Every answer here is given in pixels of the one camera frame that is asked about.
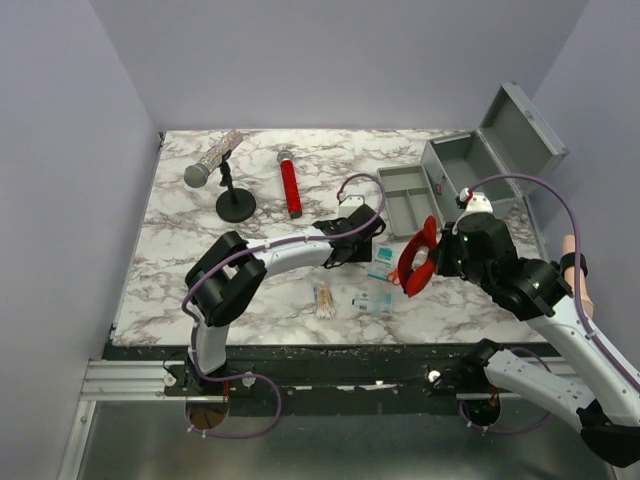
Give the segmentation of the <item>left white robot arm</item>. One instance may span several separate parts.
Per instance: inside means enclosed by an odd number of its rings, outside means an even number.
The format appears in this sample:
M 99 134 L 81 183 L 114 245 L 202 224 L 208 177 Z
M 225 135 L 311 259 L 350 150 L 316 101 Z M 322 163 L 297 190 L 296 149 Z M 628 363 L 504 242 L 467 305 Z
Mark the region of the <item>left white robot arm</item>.
M 230 324 L 244 314 L 263 281 L 305 267 L 331 269 L 372 260 L 372 239 L 386 229 L 366 204 L 348 217 L 317 221 L 306 230 L 271 239 L 222 235 L 185 276 L 183 311 L 191 316 L 187 382 L 201 395 L 222 380 Z

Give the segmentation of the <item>orange small scissors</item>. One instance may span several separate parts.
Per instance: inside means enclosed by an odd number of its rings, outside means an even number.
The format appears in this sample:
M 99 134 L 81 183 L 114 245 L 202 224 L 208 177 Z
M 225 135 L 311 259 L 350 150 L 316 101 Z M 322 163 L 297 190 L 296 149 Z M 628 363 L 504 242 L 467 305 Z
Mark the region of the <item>orange small scissors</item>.
M 398 286 L 401 284 L 397 269 L 394 269 L 391 273 L 387 275 L 387 281 L 395 286 Z

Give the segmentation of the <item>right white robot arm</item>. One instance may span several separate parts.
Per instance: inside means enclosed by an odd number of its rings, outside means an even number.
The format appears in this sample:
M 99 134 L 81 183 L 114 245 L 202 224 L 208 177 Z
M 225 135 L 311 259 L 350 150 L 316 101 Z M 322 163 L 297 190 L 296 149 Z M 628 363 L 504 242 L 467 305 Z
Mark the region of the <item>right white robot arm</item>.
M 520 257 L 506 224 L 485 211 L 447 223 L 429 256 L 438 274 L 480 287 L 542 335 L 579 377 L 564 380 L 484 339 L 460 367 L 467 389 L 492 385 L 517 393 L 571 425 L 605 462 L 620 468 L 638 462 L 639 372 L 586 314 L 578 285 L 566 281 L 578 253 L 560 263 Z

